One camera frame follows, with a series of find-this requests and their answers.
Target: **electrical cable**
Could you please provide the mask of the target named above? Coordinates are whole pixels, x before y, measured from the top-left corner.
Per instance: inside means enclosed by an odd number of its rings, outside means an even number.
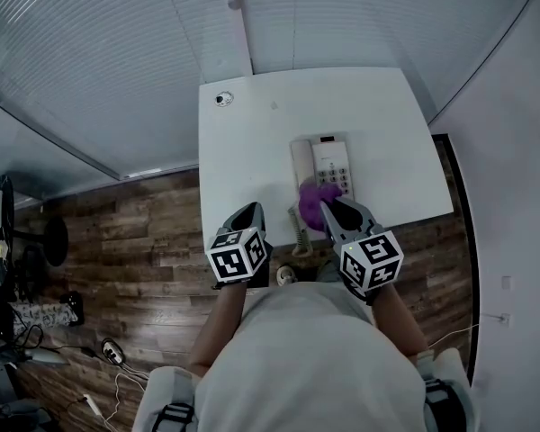
[[[30,338],[30,335],[32,334],[32,330],[35,328],[40,330],[40,335],[38,336],[38,342],[34,346],[27,347],[26,344],[28,343],[28,339]],[[26,339],[24,340],[24,342],[18,345],[16,344],[16,341],[14,341],[13,344],[15,347],[18,347],[20,349],[37,349],[38,347],[40,347],[40,344],[42,344],[43,339],[44,339],[44,330],[42,329],[42,327],[40,325],[32,325],[30,328],[28,328],[26,332]]]
[[[60,350],[60,349],[83,349],[85,346],[58,346],[58,347],[43,347],[43,349],[47,350]]]
[[[136,381],[135,379],[133,378],[130,378],[129,376],[127,376],[126,374],[124,373],[118,373],[116,374],[116,377],[114,378],[114,383],[116,384],[116,406],[114,407],[114,413],[112,413],[108,418],[104,418],[103,417],[103,420],[104,420],[104,423],[112,426],[112,424],[110,424],[108,421],[110,419],[113,418],[113,416],[118,412],[118,407],[120,406],[120,397],[118,397],[118,392],[120,391],[120,386],[118,385],[118,378],[120,376],[123,376],[125,377],[126,379],[129,379],[130,381],[132,381],[133,383],[136,383],[141,389],[143,392],[146,392],[146,389],[144,389],[144,387],[142,387],[142,384],[140,384],[138,381]]]
[[[149,378],[146,377],[144,374],[138,374],[138,373],[133,373],[132,371],[129,371],[129,370],[126,370],[124,368],[121,368],[126,374],[130,374],[132,376],[134,376],[136,379],[140,379],[141,381],[145,381],[146,383],[148,382]]]
[[[503,317],[502,315],[491,315],[491,314],[489,314],[489,313],[481,313],[480,316],[481,316],[481,317],[488,317],[488,318],[490,318],[490,319],[495,319],[496,321],[499,321],[499,322],[504,321],[504,317]],[[433,342],[432,344],[430,344],[430,345],[428,346],[428,348],[432,348],[433,346],[435,346],[436,344],[438,344],[440,341],[442,341],[442,340],[448,338],[450,335],[453,335],[453,334],[456,334],[456,333],[462,333],[462,332],[464,332],[464,331],[468,331],[469,329],[472,329],[472,328],[477,327],[477,326],[479,326],[479,325],[480,325],[480,323],[476,323],[476,324],[472,325],[471,327],[464,328],[464,329],[457,329],[456,331],[452,331],[452,332],[448,333],[447,335],[442,336],[438,341],[435,341],[435,342]]]
[[[138,376],[144,378],[146,381],[149,379],[149,373],[145,373],[143,371],[138,371],[132,368],[129,364],[126,362],[122,363],[122,369],[130,374],[137,374]]]
[[[20,321],[20,323],[23,324],[23,326],[24,326],[24,331],[27,330],[27,329],[28,329],[28,326],[26,325],[26,323],[24,323],[24,320],[23,320],[23,318],[22,318],[22,315],[20,315],[20,312],[19,312],[18,310],[16,310],[16,309],[15,309],[14,307],[12,307],[12,306],[10,306],[10,308],[12,309],[12,312],[14,312],[14,315],[15,315],[16,317],[18,317],[18,320]],[[20,333],[20,334],[18,335],[18,337],[14,340],[14,342],[16,342],[16,341],[20,338],[20,336],[23,335],[23,334],[24,334],[24,332]]]
[[[475,325],[472,325],[471,327],[468,327],[468,328],[458,329],[458,330],[456,330],[456,331],[452,331],[452,332],[448,333],[446,336],[442,336],[438,341],[433,342],[432,344],[430,344],[430,345],[428,346],[428,348],[432,348],[433,346],[435,346],[436,344],[438,344],[438,343],[439,343],[440,341],[442,341],[443,339],[448,338],[450,335],[453,335],[453,334],[455,334],[455,333],[462,333],[462,332],[464,332],[464,331],[468,331],[469,329],[472,329],[472,328],[474,328],[474,327],[477,327],[478,325],[480,325],[480,323],[476,323]]]
[[[104,425],[108,430],[110,430],[110,432],[118,432],[118,429],[110,424],[106,419],[102,418],[102,421],[104,421]]]

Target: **white shirt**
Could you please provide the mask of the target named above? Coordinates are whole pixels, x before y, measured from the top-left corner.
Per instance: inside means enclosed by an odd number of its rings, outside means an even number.
[[[416,367],[344,285],[262,292],[198,383],[199,431],[426,431]]]

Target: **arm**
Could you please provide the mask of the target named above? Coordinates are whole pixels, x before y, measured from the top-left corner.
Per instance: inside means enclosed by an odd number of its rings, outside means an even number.
[[[410,360],[428,350],[422,330],[392,284],[382,287],[372,310],[378,329]]]
[[[242,318],[246,289],[247,283],[243,282],[227,285],[220,290],[190,352],[188,371],[203,377],[234,337]]]

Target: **wall outlet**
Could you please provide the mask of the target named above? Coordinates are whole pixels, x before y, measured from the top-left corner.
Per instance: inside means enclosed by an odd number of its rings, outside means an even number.
[[[512,283],[513,282],[513,279],[510,275],[503,275],[502,276],[502,290],[505,290],[505,291],[509,291],[511,292],[512,291]]]

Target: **wooden floor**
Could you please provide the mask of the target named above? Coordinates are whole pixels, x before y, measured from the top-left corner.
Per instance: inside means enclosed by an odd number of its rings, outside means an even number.
[[[471,324],[472,278],[469,249],[455,181],[446,153],[436,144],[454,203],[454,213],[393,229],[405,253],[397,289],[418,323],[434,342]],[[82,193],[18,211],[20,230],[40,233],[53,215],[66,220],[70,251],[66,263],[51,268],[45,302],[66,290],[85,298],[85,325],[47,332],[45,346],[89,346],[99,351],[104,338],[114,338],[130,365],[149,371],[161,365],[185,365],[216,292],[203,254],[198,172],[167,175]],[[289,248],[274,252],[272,270],[281,262],[296,263]],[[300,264],[317,266],[330,255],[318,250]],[[469,332],[436,348],[458,347],[466,364]],[[63,430],[103,430],[83,404],[63,409],[90,393],[105,416],[115,405],[117,369],[66,349],[68,366],[26,364],[18,377],[27,393],[60,415]],[[120,380],[121,405],[112,423],[131,430],[141,392]]]

